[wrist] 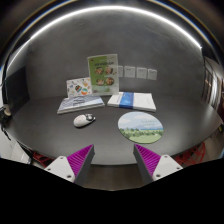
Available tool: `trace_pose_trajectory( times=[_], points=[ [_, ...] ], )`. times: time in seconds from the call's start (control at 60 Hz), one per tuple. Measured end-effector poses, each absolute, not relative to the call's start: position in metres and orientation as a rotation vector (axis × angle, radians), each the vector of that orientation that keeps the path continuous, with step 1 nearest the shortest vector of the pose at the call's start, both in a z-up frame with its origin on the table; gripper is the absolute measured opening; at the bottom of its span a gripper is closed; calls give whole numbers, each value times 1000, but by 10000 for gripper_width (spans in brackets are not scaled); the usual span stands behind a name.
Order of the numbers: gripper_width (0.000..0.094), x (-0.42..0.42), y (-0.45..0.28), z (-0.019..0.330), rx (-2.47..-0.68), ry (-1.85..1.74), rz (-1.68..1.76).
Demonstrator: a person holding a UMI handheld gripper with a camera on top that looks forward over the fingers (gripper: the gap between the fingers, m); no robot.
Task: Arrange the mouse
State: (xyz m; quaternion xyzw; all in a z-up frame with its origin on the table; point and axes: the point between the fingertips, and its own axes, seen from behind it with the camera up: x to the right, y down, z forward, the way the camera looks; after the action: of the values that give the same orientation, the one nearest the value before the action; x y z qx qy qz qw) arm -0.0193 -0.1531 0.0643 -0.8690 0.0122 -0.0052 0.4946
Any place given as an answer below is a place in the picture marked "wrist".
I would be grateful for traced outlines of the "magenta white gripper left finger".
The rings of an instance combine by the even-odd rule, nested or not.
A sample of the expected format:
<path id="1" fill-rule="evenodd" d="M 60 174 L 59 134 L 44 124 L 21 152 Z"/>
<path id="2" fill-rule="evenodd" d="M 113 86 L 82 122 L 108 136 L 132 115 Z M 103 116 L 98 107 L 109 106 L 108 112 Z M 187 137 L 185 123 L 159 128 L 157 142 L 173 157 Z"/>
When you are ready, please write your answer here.
<path id="1" fill-rule="evenodd" d="M 68 157 L 59 156 L 45 168 L 45 171 L 72 183 L 83 183 L 94 155 L 94 145 L 91 144 Z"/>

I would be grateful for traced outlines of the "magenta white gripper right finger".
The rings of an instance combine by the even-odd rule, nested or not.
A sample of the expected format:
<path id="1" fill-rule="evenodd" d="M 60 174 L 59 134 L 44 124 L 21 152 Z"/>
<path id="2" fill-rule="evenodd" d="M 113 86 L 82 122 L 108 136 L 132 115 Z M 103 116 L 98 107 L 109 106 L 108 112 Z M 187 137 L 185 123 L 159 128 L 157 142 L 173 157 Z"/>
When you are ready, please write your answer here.
<path id="1" fill-rule="evenodd" d="M 145 185 L 182 169 L 169 155 L 160 156 L 138 144 L 134 145 L 133 154 Z"/>

